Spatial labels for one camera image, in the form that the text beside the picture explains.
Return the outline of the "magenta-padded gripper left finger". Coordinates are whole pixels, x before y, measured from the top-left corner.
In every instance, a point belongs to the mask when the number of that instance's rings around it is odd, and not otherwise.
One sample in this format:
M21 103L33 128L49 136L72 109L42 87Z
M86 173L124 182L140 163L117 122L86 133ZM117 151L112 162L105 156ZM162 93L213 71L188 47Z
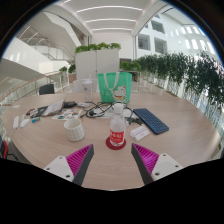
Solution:
M93 155L94 147L90 144L67 157L58 156L45 167L45 170L81 186Z

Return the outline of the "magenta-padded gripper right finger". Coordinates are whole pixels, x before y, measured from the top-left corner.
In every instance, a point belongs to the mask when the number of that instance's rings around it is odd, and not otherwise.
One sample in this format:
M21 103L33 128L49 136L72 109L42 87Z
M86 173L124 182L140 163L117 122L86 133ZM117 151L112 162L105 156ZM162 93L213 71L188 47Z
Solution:
M135 143L132 144L131 153L145 185L182 169L167 153L157 154Z

